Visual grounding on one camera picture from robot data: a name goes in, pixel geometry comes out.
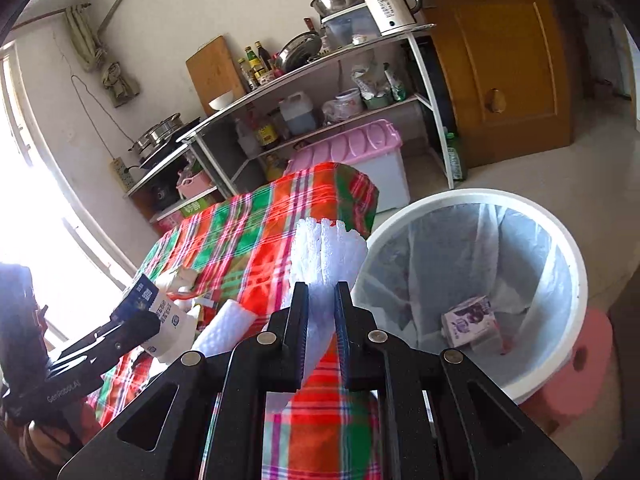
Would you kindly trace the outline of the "person's left hand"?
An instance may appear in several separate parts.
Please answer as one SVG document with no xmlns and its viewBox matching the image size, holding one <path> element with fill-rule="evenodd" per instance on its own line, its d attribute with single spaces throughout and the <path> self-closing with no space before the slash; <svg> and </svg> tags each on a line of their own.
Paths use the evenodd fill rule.
<svg viewBox="0 0 640 480">
<path fill-rule="evenodd" d="M 27 431 L 35 450 L 52 463 L 64 464 L 75 454 L 72 436 L 64 429 L 31 422 Z"/>
</svg>

